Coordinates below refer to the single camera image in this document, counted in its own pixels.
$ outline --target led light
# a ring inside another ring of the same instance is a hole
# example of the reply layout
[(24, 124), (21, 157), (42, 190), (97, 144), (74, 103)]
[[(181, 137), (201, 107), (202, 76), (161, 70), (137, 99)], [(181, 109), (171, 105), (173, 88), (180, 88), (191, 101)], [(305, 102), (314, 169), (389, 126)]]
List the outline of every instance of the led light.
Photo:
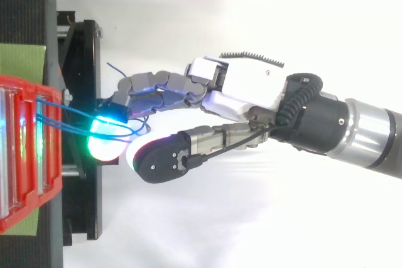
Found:
[[(44, 114), (44, 106), (42, 103), (36, 103), (36, 113)], [(43, 180), (46, 180), (46, 134), (45, 127), (41, 122), (36, 123), (36, 165), (38, 167), (38, 194), (43, 194)]]
[[(98, 119), (105, 121), (105, 122), (112, 122), (114, 124), (119, 124), (122, 126), (127, 126), (122, 122), (115, 121), (114, 119), (98, 116)], [(130, 130), (127, 128), (119, 127), (117, 125), (108, 124), (105, 122), (100, 122), (94, 120), (92, 122), (92, 126), (90, 128), (91, 132), (96, 132), (99, 134), (109, 134), (109, 135), (125, 135), (130, 134)], [(126, 137), (118, 137), (124, 141), (129, 140), (129, 136)], [(101, 161), (110, 161), (117, 158), (123, 151), (124, 148), (127, 146), (126, 142), (122, 141), (111, 141), (107, 139), (99, 139), (93, 136), (88, 138), (88, 150), (89, 153), (98, 160)]]
[(133, 159), (139, 149), (141, 149), (146, 144), (157, 139), (168, 137), (170, 134), (167, 132), (151, 132), (136, 138), (127, 148), (126, 159), (129, 167), (134, 170)]
[(9, 214), (6, 93), (0, 87), (0, 219)]

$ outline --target glowing object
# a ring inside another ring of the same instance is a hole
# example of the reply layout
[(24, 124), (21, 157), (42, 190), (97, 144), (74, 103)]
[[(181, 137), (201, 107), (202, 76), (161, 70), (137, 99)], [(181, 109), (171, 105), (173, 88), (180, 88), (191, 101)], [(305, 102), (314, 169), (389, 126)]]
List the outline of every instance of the glowing object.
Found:
[(127, 148), (126, 159), (129, 167), (134, 170), (133, 159), (139, 149), (141, 149), (143, 146), (145, 146), (147, 143), (151, 141), (155, 141), (157, 139), (161, 139), (168, 136), (170, 136), (170, 134), (168, 134), (167, 132), (156, 131), (137, 137)]
[[(127, 124), (115, 121), (114, 119), (108, 117), (98, 116), (97, 118), (102, 121), (127, 126)], [(105, 122), (100, 122), (97, 120), (93, 121), (90, 131), (99, 134), (110, 134), (110, 135), (125, 135), (131, 133), (129, 129), (119, 127), (117, 125), (108, 124)], [(129, 136), (119, 137), (119, 139), (128, 141)], [(89, 153), (93, 157), (101, 161), (110, 161), (117, 158), (124, 151), (124, 148), (126, 146), (127, 143), (122, 141), (110, 141), (107, 139), (95, 138), (93, 136), (90, 136), (88, 138)]]
[[(43, 112), (43, 107), (41, 103), (36, 103), (36, 113), (41, 114)], [(45, 150), (46, 150), (46, 139), (45, 139), (45, 127), (41, 122), (36, 123), (36, 165), (38, 167), (38, 194), (43, 194), (43, 180), (46, 178), (46, 159), (45, 159)]]

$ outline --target red plastic crate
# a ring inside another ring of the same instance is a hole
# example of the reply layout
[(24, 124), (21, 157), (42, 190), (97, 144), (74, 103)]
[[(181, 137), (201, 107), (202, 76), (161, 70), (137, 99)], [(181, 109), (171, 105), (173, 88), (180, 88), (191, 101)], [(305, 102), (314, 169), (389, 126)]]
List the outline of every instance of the red plastic crate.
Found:
[(0, 75), (0, 233), (62, 189), (61, 131), (36, 122), (38, 110), (60, 121), (61, 109), (37, 98), (60, 104), (62, 94)]

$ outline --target white wall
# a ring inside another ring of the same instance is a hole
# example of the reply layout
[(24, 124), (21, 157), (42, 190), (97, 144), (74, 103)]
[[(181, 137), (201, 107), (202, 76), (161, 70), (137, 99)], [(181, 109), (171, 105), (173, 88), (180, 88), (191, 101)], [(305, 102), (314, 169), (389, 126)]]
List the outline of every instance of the white wall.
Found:
[[(58, 0), (104, 30), (102, 94), (120, 75), (182, 73), (196, 56), (255, 51), (320, 75), (340, 98), (402, 112), (401, 0)], [(172, 132), (225, 121), (151, 116)], [(75, 236), (65, 267), (402, 267), (402, 182), (267, 142), (179, 180), (104, 167), (104, 231)]]

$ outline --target blue wire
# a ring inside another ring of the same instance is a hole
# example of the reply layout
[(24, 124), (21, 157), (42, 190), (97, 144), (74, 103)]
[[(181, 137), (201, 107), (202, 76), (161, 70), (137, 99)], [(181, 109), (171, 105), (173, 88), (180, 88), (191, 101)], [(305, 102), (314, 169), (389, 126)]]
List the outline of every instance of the blue wire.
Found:
[(102, 119), (100, 119), (100, 118), (98, 118), (98, 117), (96, 117), (96, 116), (93, 116), (93, 115), (90, 115), (90, 114), (88, 114), (88, 113), (82, 112), (81, 110), (78, 110), (78, 109), (71, 108), (71, 107), (67, 107), (67, 106), (60, 105), (60, 104), (56, 104), (56, 103), (53, 103), (53, 102), (48, 102), (47, 100), (42, 100), (42, 99), (36, 99), (36, 101), (39, 102), (39, 103), (43, 103), (43, 104), (46, 104), (46, 105), (50, 105), (50, 106), (62, 108), (62, 109), (67, 110), (67, 111), (74, 112), (74, 113), (76, 113), (76, 114), (79, 114), (79, 115), (88, 117), (89, 119), (92, 119), (92, 120), (96, 119), (97, 121), (103, 122), (104, 124), (110, 124), (110, 125), (114, 125), (114, 126), (119, 126), (119, 127), (122, 127), (122, 128), (126, 128), (126, 129), (130, 130), (132, 134), (135, 134), (135, 131), (132, 130), (130, 127), (127, 127), (127, 126), (124, 126), (124, 125), (120, 125), (120, 124), (116, 124), (116, 123), (114, 123), (114, 122), (107, 122), (107, 121), (104, 121), (104, 120), (102, 120)]
[[(132, 136), (132, 134), (121, 134), (121, 135), (120, 134), (103, 134), (103, 133), (97, 133), (97, 132), (92, 132), (92, 131), (86, 131), (86, 130), (80, 129), (78, 127), (74, 127), (74, 126), (71, 126), (69, 124), (66, 124), (65, 122), (60, 122), (60, 121), (57, 121), (55, 119), (51, 119), (51, 118), (49, 118), (47, 116), (44, 116), (44, 115), (41, 115), (41, 114), (37, 114), (36, 117), (41, 121), (52, 122), (52, 123), (54, 123), (54, 124), (56, 124), (56, 125), (58, 125), (60, 127), (66, 127), (67, 129), (71, 129), (73, 131), (79, 131), (81, 133), (85, 133), (88, 136), (94, 136), (94, 137), (98, 137), (98, 138), (103, 138), (103, 137), (116, 138), (116, 137)], [(138, 130), (134, 131), (134, 133), (135, 133), (135, 135), (138, 136)]]
[(107, 62), (106, 64), (108, 64), (110, 67), (112, 67), (113, 69), (115, 69), (117, 72), (121, 73), (123, 75), (123, 77), (127, 77), (126, 74), (124, 72), (122, 72), (120, 69), (118, 69), (117, 67), (114, 67), (113, 65), (111, 65), (109, 62)]
[(144, 121), (143, 121), (143, 125), (137, 130), (137, 132), (141, 131), (142, 129), (144, 129), (144, 127), (146, 126), (146, 123), (148, 122), (149, 116), (144, 117)]
[[(53, 128), (56, 128), (56, 129), (60, 129), (60, 130), (62, 130), (62, 131), (69, 132), (69, 133), (72, 133), (72, 134), (77, 134), (77, 135), (81, 135), (81, 136), (91, 136), (91, 135), (88, 135), (87, 133), (84, 133), (84, 132), (73, 131), (72, 129), (66, 129), (66, 128), (64, 128), (64, 127), (56, 126), (55, 124), (49, 123), (49, 122), (47, 122), (47, 121), (43, 121), (43, 120), (41, 120), (41, 119), (38, 119), (37, 121), (41, 122), (41, 123), (44, 124), (44, 125), (48, 125), (48, 126), (50, 126), (50, 127), (53, 127)], [(101, 138), (101, 137), (96, 137), (96, 138), (104, 139), (104, 140), (107, 140), (107, 141), (120, 141), (120, 142), (129, 143), (129, 141), (125, 141), (125, 140), (123, 140), (123, 139), (118, 139), (118, 138), (112, 138), (112, 137), (107, 138), (107, 139), (106, 139), (106, 138)]]

